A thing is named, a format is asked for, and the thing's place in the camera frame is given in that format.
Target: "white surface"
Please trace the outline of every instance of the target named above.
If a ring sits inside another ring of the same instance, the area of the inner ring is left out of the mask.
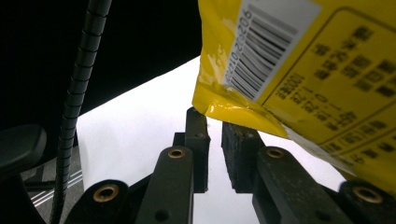
[[[154,170],[160,152],[184,132],[199,59],[157,77],[78,119],[84,189],[118,179],[129,186]],[[221,122],[208,119],[209,191],[194,195],[194,223],[258,223],[250,194],[231,188],[220,147]],[[338,189],[344,180],[328,163],[310,156],[289,140],[261,133],[267,146],[289,150],[322,185]]]

